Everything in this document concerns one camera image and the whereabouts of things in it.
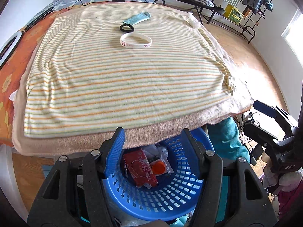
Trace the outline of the white silicone wristband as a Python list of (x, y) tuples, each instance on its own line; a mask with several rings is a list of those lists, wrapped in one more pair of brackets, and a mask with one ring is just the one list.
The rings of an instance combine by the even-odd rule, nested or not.
[(144, 49), (152, 45), (152, 39), (141, 33), (126, 33), (120, 37), (122, 47), (129, 49)]

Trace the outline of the white crumpled tissue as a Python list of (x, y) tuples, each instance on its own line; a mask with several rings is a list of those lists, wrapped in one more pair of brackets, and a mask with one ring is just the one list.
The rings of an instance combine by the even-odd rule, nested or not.
[(199, 29), (201, 28), (201, 23), (195, 18), (192, 12), (188, 12), (188, 23), (194, 28)]

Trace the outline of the orange plastic cap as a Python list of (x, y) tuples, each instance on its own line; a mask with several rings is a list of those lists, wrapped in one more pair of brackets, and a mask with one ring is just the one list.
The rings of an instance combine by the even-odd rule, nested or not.
[(155, 161), (151, 164), (152, 172), (155, 175), (162, 175), (166, 172), (166, 166), (163, 161)]

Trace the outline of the black clothes rack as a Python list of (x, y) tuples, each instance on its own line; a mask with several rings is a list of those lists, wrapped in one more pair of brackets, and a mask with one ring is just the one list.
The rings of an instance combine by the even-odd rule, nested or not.
[[(223, 15), (215, 14), (210, 23), (213, 23), (219, 27), (227, 29), (234, 34), (245, 39), (247, 43), (251, 41), (256, 36), (255, 29), (259, 27), (259, 22), (261, 19), (266, 17), (266, 12), (273, 11), (273, 0), (222, 0), (232, 6), (236, 7), (242, 14), (243, 19), (239, 25), (234, 24), (230, 20), (226, 19)], [(202, 17), (208, 22), (210, 16), (203, 15)]]

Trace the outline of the red paper box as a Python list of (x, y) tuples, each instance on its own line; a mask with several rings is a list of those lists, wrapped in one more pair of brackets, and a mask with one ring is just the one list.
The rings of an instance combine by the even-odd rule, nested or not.
[(137, 187), (156, 187), (158, 181), (142, 149), (124, 153), (123, 159)]

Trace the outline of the teal cloth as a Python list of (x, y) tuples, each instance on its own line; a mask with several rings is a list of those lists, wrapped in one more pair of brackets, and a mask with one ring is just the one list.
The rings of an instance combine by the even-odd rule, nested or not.
[(207, 124), (209, 138), (215, 152), (221, 157), (236, 160), (243, 157), (251, 162), (249, 151), (239, 139), (239, 130), (232, 117), (217, 124)]

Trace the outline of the blue plastic trash basket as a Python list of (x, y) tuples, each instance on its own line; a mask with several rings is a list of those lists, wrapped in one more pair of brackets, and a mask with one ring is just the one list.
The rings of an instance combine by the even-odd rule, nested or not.
[(159, 176), (156, 187), (136, 187), (132, 177), (125, 175), (120, 166), (103, 181), (109, 199), (131, 217), (145, 221), (169, 221), (196, 207), (203, 181), (192, 173), (180, 135), (163, 140), (160, 145), (167, 148), (168, 161), (174, 173)]

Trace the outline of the teal tube packet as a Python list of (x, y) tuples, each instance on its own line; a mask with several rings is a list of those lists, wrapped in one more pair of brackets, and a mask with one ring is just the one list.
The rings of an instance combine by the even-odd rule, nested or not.
[(136, 25), (140, 22), (147, 21), (150, 18), (151, 18), (151, 14), (149, 12), (142, 12), (142, 13), (133, 15), (133, 16), (125, 19), (123, 21), (123, 23), (124, 24), (130, 24), (130, 25), (134, 26), (134, 25)]

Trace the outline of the yellow crate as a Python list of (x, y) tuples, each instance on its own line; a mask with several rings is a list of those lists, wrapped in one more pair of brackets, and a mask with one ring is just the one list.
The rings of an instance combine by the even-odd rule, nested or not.
[(228, 4), (225, 8), (225, 13), (223, 16), (233, 22), (236, 25), (239, 25), (243, 19), (243, 14), (231, 4)]

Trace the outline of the orange floral bedsheet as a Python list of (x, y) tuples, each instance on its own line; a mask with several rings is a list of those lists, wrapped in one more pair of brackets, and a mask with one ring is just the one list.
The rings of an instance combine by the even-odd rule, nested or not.
[(64, 8), (60, 11), (47, 15), (38, 22), (33, 28), (25, 33), (15, 52), (9, 57), (8, 61), (1, 68), (1, 144), (9, 147), (12, 143), (12, 126), (13, 126), (13, 101), (9, 96), (20, 86), (20, 79), (26, 70), (32, 53), (44, 37), (48, 28), (53, 24), (57, 17), (65, 14), (74, 14), (80, 6), (74, 8)]

